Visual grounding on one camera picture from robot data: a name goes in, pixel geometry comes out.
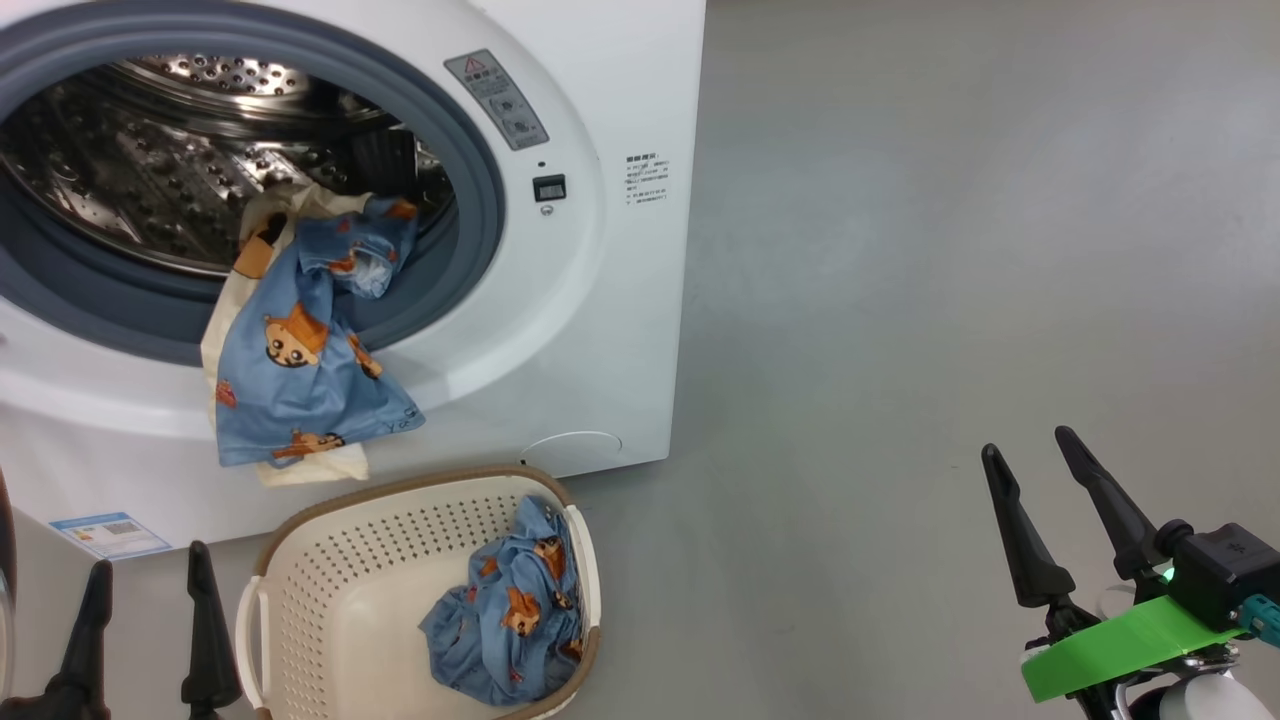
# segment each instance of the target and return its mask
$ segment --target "washing machine door opening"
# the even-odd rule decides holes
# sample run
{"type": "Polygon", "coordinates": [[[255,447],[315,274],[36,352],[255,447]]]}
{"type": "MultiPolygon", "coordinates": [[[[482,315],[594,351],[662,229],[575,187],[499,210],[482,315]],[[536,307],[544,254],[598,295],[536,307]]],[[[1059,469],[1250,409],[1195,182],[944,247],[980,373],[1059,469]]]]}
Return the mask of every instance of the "washing machine door opening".
{"type": "Polygon", "coordinates": [[[83,340],[197,365],[275,184],[410,199],[422,234],[379,300],[337,299],[366,345],[454,307],[504,219],[497,163],[426,74],[266,8],[88,3],[0,29],[0,296],[83,340]]]}

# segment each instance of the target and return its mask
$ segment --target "blue clothing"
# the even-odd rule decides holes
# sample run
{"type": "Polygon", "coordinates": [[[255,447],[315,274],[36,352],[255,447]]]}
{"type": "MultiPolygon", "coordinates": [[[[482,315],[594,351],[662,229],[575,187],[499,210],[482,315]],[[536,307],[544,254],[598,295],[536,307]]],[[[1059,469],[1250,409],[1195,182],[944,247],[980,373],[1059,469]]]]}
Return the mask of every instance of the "blue clothing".
{"type": "Polygon", "coordinates": [[[362,213],[298,219],[293,242],[236,316],[218,360],[223,465],[283,468],[422,424],[404,388],[333,309],[338,288],[381,296],[416,237],[413,206],[396,199],[372,197],[362,213]]]}
{"type": "Polygon", "coordinates": [[[445,593],[419,625],[439,683],[500,706],[558,691],[582,656],[564,519],[526,497],[515,525],[471,556],[470,583],[445,593]]]}

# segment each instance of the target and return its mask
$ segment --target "green strap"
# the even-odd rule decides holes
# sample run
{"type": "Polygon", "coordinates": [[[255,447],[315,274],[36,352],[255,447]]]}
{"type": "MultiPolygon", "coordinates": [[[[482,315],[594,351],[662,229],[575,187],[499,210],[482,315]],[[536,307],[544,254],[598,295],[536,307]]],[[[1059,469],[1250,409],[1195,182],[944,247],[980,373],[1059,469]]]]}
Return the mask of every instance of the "green strap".
{"type": "Polygon", "coordinates": [[[1242,634],[1215,633],[1171,598],[1157,597],[1052,644],[1023,664],[1023,679],[1032,698],[1044,702],[1242,634]]]}

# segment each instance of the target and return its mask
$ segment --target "white washing machine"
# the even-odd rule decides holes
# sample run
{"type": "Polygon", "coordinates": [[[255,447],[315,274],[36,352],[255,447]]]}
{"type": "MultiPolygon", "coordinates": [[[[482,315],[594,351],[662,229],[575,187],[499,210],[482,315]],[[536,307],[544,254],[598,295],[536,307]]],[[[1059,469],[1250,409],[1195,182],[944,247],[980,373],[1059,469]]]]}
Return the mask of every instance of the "white washing machine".
{"type": "Polygon", "coordinates": [[[124,557],[265,532],[360,487],[265,488],[218,464],[198,341],[238,210],[279,182],[396,192],[431,218],[384,299],[338,299],[426,416],[366,445],[371,482],[664,457],[703,15],[700,0],[0,4],[14,505],[124,557]]]}

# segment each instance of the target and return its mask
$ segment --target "plastic basket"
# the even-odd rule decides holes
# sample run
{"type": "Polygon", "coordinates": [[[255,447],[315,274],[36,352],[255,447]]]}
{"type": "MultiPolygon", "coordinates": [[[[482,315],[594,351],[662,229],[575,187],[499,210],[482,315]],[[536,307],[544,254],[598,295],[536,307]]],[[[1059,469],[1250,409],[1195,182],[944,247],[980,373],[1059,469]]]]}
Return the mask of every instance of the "plastic basket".
{"type": "Polygon", "coordinates": [[[599,652],[599,588],[582,514],[541,471],[483,468],[370,488],[294,515],[262,550],[236,621],[241,684],[260,717],[273,720],[547,717],[573,700],[599,652]],[[445,591],[466,583],[471,553],[511,532],[529,495],[570,527],[582,662],[550,697],[493,707],[431,678],[417,625],[445,591]]]}

